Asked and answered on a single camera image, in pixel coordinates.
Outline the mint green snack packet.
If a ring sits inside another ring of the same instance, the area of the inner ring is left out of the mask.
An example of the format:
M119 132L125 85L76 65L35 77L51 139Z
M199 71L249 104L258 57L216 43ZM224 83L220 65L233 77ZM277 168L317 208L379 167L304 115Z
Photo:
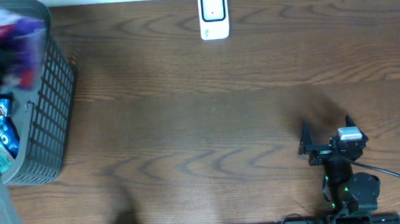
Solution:
M13 164L14 157L10 154L8 149L6 149L0 139L0 174L3 175L7 172Z

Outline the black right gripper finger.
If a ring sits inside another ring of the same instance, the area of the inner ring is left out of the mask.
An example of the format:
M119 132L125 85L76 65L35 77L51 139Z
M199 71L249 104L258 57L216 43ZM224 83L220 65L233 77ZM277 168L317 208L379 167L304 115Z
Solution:
M353 121L353 119L352 119L352 117L351 116L346 116L346 118L345 118L345 123L346 123L346 125L347 125L347 127L351 127L351 126L356 126L358 129L360 129L356 124L355 124L355 122ZM369 138L367 137L367 135L360 129L360 131L361 131L361 133L363 134L363 137L362 137L362 139L360 139L360 140L363 140L363 141L368 141L369 140Z
M306 121L302 122L302 133L299 142L299 148L297 153L299 155L310 154L313 148L312 135L310 134L310 129Z

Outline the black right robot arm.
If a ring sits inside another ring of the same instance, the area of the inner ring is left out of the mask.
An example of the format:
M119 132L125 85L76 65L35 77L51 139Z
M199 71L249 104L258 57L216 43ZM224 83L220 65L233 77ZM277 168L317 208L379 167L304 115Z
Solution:
M338 128L325 144L313 141L307 122L302 124L301 136L297 153L309 156L311 166L324 168L322 192L335 212L363 215L378 208L379 178L352 170L352 163L362 156L369 139L349 116L345 126Z

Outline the blue Oreo cookie pack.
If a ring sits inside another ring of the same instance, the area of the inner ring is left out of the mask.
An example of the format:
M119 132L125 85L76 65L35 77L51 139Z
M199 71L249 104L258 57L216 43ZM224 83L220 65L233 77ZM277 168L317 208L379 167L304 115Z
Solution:
M12 101L10 98L5 97L0 99L0 139L3 146L15 158L20 149L20 138L11 120L11 106Z

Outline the purple snack box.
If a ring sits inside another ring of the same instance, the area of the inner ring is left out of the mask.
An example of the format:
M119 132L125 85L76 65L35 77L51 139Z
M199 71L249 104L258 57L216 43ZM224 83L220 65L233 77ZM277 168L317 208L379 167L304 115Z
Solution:
M46 31L43 19L0 6L0 78L4 85L27 91L34 87Z

